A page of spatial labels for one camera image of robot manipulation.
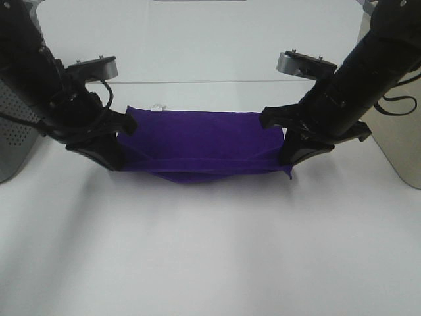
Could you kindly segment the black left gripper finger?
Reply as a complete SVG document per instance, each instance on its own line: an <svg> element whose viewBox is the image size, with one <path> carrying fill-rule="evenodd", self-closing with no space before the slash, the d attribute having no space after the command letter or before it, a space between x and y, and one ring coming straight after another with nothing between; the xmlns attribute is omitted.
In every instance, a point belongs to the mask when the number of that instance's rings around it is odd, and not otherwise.
<svg viewBox="0 0 421 316"><path fill-rule="evenodd" d="M83 155L110 171L120 171L125 164L123 150L114 133L67 144L66 150Z"/></svg>
<svg viewBox="0 0 421 316"><path fill-rule="evenodd" d="M138 123L129 113L108 110L101 123L101 128L107 133L116 132L132 135L138 128Z"/></svg>

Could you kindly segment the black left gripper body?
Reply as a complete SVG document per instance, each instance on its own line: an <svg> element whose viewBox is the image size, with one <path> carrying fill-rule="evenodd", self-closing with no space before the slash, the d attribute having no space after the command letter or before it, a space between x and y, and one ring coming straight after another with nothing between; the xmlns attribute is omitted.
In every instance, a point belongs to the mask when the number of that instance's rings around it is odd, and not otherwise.
<svg viewBox="0 0 421 316"><path fill-rule="evenodd" d="M49 100L42 109L47 134L62 144L84 142L102 129L109 107L85 86L73 86Z"/></svg>

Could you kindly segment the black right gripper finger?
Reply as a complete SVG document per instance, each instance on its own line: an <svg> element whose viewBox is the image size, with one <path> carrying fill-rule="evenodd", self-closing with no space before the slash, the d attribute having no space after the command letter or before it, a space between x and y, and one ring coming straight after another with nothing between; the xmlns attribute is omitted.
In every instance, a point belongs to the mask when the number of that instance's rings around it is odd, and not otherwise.
<svg viewBox="0 0 421 316"><path fill-rule="evenodd" d="M306 128L298 105L265 107L259 115L259 122L263 128L274 126L290 129Z"/></svg>
<svg viewBox="0 0 421 316"><path fill-rule="evenodd" d="M278 162L281 165L297 165L316 155L329 153L334 148L335 145L312 140L304 137L302 134L287 130L278 154Z"/></svg>

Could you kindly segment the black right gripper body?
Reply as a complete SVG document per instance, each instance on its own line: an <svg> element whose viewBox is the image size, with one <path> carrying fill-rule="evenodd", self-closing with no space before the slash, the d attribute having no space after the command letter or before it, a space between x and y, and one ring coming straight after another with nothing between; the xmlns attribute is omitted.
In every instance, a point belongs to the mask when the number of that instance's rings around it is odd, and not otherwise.
<svg viewBox="0 0 421 316"><path fill-rule="evenodd" d="M308 92L297 106L302 133L315 140L338 144L356 138L363 142L372 134L360 121L371 105L358 98Z"/></svg>

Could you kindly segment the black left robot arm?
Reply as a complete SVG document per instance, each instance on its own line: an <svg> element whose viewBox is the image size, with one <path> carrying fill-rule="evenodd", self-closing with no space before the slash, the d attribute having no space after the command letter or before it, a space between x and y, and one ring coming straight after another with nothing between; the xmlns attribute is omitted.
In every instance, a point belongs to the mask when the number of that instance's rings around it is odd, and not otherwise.
<svg viewBox="0 0 421 316"><path fill-rule="evenodd" d="M1 2L1 81L38 117L38 122L1 114L35 128L110 171L125 156L117 135L131 136L134 118L111 109L107 83L118 74L116 58L99 57L65 67L47 47L37 19L39 1Z"/></svg>

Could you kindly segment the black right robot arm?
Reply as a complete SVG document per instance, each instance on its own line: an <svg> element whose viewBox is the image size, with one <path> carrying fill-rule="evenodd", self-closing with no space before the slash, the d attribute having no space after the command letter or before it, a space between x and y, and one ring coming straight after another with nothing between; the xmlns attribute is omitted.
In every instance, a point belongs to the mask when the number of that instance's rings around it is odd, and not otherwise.
<svg viewBox="0 0 421 316"><path fill-rule="evenodd" d="M282 165L331 152L371 130L361 117L408 73L420 68L420 2L378 1L370 29L341 66L296 51L280 53L277 69L315 81L296 104L265 107L263 128L285 128Z"/></svg>

